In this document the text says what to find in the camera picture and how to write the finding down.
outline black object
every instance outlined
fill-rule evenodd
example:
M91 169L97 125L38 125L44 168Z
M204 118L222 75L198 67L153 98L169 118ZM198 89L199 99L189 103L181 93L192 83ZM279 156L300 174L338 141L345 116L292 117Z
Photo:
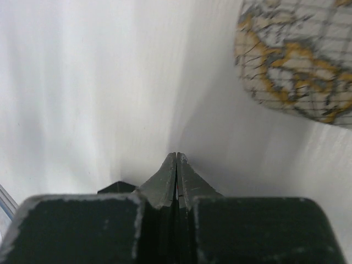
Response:
M0 263L345 263L313 201L223 197L184 154L134 189L29 198Z

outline patterned cloth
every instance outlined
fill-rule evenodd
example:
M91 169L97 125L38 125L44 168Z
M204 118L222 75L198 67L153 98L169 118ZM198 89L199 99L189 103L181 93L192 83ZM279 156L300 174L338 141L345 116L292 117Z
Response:
M255 101L352 128L352 0L245 0L235 54Z

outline oven mitt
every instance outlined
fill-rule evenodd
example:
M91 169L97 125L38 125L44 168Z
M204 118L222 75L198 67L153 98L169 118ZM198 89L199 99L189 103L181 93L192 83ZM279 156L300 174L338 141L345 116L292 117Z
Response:
M245 0L235 55L253 100L352 128L352 0Z

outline white surface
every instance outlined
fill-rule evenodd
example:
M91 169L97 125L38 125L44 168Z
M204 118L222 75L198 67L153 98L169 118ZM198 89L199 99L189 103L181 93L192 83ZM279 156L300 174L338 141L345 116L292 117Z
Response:
M251 102L239 1L4 1L0 181L16 202L141 184L184 152L225 195L297 195L352 260L352 132Z

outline grid pattern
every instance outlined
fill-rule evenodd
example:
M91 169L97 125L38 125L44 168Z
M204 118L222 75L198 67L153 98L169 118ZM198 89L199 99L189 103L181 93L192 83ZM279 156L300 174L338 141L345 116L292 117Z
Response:
M254 32L268 49L276 49L277 56L282 56L277 60L283 62L276 66L278 73L273 75L274 71L268 70L272 62L267 57L263 62L264 54L258 54L247 35L244 41L236 43L245 51L243 56L239 54L241 78L253 99L282 112L306 112L306 117L322 122L333 114L335 119L329 123L352 128L352 5L337 7L336 0L245 0L241 16L249 13L251 34ZM306 41L306 55L302 52L303 55L285 57L285 44L290 41ZM313 58L308 59L307 54L313 54ZM340 79L337 72L349 74L351 81ZM297 76L314 87L295 86ZM267 91L264 79L274 83L276 96ZM294 95L289 99L294 103L281 101L282 91Z

